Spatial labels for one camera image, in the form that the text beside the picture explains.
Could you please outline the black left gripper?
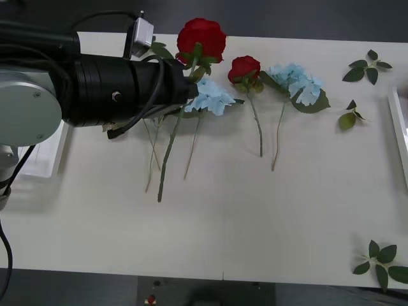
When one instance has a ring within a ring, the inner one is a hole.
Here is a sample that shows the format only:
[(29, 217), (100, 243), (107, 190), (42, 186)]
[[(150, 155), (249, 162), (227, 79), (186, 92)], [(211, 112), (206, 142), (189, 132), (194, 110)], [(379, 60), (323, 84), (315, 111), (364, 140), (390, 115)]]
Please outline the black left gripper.
[[(198, 96), (198, 86), (188, 76), (184, 76), (184, 65), (175, 59), (164, 59), (162, 84), (151, 110), (164, 106), (187, 104)], [(138, 104), (144, 107), (156, 88), (159, 76), (157, 62), (133, 61), (135, 80), (138, 86)]]

